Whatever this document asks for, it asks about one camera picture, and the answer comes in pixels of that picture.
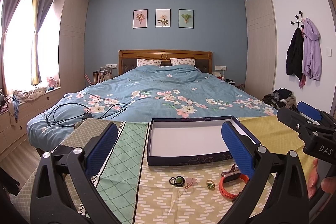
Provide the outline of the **right hand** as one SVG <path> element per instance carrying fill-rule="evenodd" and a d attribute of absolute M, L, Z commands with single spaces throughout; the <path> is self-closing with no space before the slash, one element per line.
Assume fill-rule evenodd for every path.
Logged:
<path fill-rule="evenodd" d="M 309 174 L 307 182 L 307 193 L 308 198 L 312 198 L 317 191 L 317 182 L 319 175 L 317 172 L 318 159 L 313 160 L 313 168 Z M 321 181 L 321 189 L 328 194 L 334 194 L 335 192 L 335 170 L 333 171 L 333 176 L 327 176 Z"/>

